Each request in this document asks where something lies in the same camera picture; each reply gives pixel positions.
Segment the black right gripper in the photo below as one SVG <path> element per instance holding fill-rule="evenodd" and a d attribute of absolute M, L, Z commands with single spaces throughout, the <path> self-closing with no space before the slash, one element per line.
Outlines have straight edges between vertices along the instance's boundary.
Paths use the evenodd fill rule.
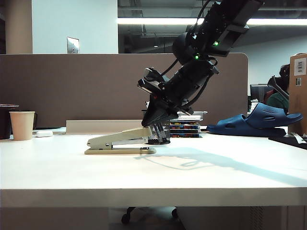
<path fill-rule="evenodd" d="M 199 98 L 210 77 L 218 73 L 216 65 L 209 59 L 184 64 L 169 81 L 158 84 L 159 91 L 149 101 L 142 126 L 177 119 L 178 111 L 193 114 L 191 105 Z"/>

